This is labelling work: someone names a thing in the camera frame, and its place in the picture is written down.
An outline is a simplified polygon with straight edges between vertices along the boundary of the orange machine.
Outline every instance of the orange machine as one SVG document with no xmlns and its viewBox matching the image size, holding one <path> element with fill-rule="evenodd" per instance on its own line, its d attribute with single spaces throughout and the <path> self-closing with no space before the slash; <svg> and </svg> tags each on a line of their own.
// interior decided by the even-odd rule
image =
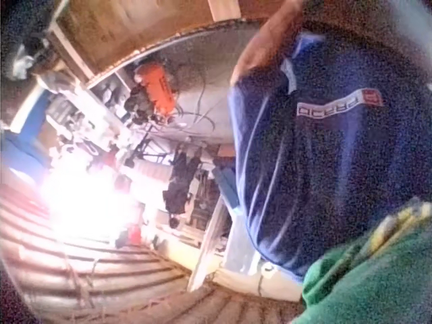
<svg viewBox="0 0 432 324">
<path fill-rule="evenodd" d="M 135 71 L 135 81 L 146 89 L 156 114 L 164 117 L 171 115 L 176 102 L 161 64 L 152 62 L 141 65 Z"/>
</svg>

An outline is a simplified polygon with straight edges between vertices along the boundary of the green cloth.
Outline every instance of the green cloth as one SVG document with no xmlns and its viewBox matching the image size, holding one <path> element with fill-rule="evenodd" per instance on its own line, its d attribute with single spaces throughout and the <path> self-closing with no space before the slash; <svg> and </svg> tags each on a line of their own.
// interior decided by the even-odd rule
<svg viewBox="0 0 432 324">
<path fill-rule="evenodd" d="M 412 199 L 331 250 L 304 279 L 295 324 L 432 323 L 432 204 Z"/>
</svg>

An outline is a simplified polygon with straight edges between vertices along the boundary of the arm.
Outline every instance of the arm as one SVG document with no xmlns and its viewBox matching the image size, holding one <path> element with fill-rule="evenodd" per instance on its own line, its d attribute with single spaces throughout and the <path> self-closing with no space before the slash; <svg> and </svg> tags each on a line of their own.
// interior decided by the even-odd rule
<svg viewBox="0 0 432 324">
<path fill-rule="evenodd" d="M 285 0 L 248 43 L 231 76 L 231 85 L 254 68 L 278 68 L 282 53 L 300 29 L 304 0 Z"/>
</svg>

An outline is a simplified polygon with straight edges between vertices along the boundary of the shirt logo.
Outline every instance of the shirt logo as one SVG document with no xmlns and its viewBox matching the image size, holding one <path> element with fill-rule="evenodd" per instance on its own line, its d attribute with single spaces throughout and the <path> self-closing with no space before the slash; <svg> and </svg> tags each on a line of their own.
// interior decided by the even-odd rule
<svg viewBox="0 0 432 324">
<path fill-rule="evenodd" d="M 297 103 L 297 116 L 305 116 L 313 119 L 323 119 L 339 113 L 346 113 L 358 105 L 365 104 L 375 107 L 383 107 L 383 97 L 377 89 L 364 88 L 355 90 L 348 96 L 337 99 L 325 105 L 313 105 L 311 103 Z"/>
</svg>

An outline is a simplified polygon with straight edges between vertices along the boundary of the blue t-shirt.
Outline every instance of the blue t-shirt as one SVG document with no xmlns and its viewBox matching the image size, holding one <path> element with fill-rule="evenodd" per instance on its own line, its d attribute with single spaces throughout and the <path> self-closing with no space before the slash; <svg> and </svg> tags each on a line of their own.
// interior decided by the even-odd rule
<svg viewBox="0 0 432 324">
<path fill-rule="evenodd" d="M 412 64 L 350 35 L 301 34 L 281 70 L 229 95 L 250 238 L 301 280 L 330 248 L 393 208 L 431 200 L 432 92 Z"/>
</svg>

